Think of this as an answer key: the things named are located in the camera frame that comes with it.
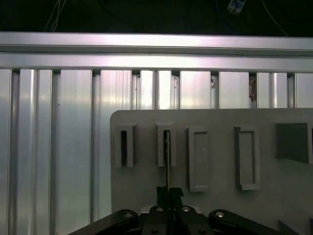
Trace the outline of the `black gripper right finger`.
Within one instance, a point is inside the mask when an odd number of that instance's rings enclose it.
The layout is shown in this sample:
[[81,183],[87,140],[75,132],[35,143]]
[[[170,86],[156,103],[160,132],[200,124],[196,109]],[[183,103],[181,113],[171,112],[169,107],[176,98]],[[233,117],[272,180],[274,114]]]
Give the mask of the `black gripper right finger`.
[[217,209],[208,216],[183,204],[180,188],[170,189],[174,235],[277,235],[279,232],[233,212]]

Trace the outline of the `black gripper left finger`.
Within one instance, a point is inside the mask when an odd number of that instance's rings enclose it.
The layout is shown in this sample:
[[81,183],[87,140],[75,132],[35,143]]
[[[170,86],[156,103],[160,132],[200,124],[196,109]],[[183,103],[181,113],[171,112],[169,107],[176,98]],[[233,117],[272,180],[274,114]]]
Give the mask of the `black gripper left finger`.
[[157,187],[157,203],[140,214],[122,209],[73,232],[74,235],[168,235],[169,191]]

